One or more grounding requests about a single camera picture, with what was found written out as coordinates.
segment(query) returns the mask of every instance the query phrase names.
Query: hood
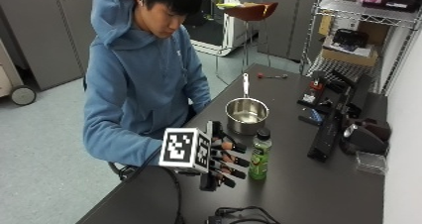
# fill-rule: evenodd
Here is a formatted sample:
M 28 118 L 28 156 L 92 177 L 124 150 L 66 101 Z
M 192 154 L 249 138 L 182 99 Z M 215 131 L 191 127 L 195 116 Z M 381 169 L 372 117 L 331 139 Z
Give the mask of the hood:
M 139 49 L 156 37 L 132 27 L 135 0 L 92 0 L 91 24 L 108 48 Z

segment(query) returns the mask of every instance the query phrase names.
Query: chair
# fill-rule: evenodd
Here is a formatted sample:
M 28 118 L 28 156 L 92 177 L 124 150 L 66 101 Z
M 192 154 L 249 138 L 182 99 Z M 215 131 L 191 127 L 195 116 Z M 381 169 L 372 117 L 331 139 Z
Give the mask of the chair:
M 272 16 L 272 14 L 276 11 L 276 8 L 279 6 L 279 3 L 244 3 L 244 7 L 233 7 L 233 8 L 227 8 L 224 9 L 224 13 L 233 18 L 240 19 L 241 21 L 244 21 L 244 25 L 245 25 L 245 40 L 243 43 L 243 50 L 244 50 L 244 57 L 243 57 L 243 62 L 241 62 L 241 72 L 244 72 L 244 67 L 249 64 L 249 57 L 248 57 L 248 38 L 251 37 L 251 41 L 252 41 L 252 31 L 253 28 L 251 30 L 251 35 L 249 35 L 249 22 L 259 22 L 263 21 L 264 22 L 264 33 L 265 33 L 265 44 L 267 44 L 267 57 L 268 57 L 268 65 L 271 65 L 271 59 L 269 59 L 269 45 L 268 45 L 268 30 L 267 30 L 267 21 L 265 19 Z M 225 35 L 225 31 L 227 31 L 227 23 L 224 25 L 224 31 L 223 34 Z M 222 53 L 222 51 L 224 51 L 225 48 L 222 48 L 222 50 L 218 51 L 216 53 L 216 68 L 215 68 L 215 73 L 216 76 L 220 78 L 220 80 L 227 84 L 227 82 L 224 81 L 224 79 L 220 77 L 219 75 L 219 60 L 218 60 L 218 55 Z

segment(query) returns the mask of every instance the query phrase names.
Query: black table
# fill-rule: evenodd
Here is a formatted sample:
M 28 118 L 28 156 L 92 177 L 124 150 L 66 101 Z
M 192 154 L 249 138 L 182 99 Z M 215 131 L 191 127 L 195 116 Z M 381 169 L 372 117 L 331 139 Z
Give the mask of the black table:
M 259 79 L 256 74 L 288 74 L 287 79 Z M 311 78 L 255 64 L 249 73 L 249 96 L 269 107 L 267 127 L 272 131 L 273 149 L 267 180 L 233 178 L 236 188 L 223 186 L 216 192 L 200 191 L 200 178 L 179 175 L 183 186 L 183 212 L 190 224 L 204 223 L 222 206 L 263 207 L 287 224 L 383 223 L 384 176 L 356 170 L 355 157 L 336 146 L 323 164 L 308 158 L 319 128 L 299 120 L 304 106 L 297 104 Z M 207 130 L 208 120 L 227 124 L 224 107 L 243 96 L 241 78 L 214 100 L 188 124 Z M 369 94 L 363 117 L 385 120 L 387 97 Z M 248 145 L 252 137 L 232 137 Z M 175 223 L 178 192 L 160 168 L 147 168 L 130 183 L 122 183 L 78 223 Z

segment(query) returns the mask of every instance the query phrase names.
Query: clear container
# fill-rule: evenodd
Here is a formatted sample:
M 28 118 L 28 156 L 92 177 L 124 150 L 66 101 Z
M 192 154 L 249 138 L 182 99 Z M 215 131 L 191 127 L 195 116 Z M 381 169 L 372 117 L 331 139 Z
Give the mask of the clear container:
M 356 152 L 356 162 L 357 170 L 381 175 L 385 175 L 388 172 L 385 156 L 372 153 Z

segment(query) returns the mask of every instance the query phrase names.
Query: blue hoodie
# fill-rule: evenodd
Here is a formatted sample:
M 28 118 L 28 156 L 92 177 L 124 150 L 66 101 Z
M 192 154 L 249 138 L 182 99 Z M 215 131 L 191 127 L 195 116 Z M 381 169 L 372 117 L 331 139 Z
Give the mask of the blue hoodie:
M 159 39 L 134 26 L 135 0 L 94 0 L 96 38 L 86 75 L 83 141 L 99 159 L 142 166 L 162 147 L 168 127 L 182 127 L 190 99 L 211 103 L 208 79 L 182 27 Z M 159 163 L 156 158 L 151 165 Z

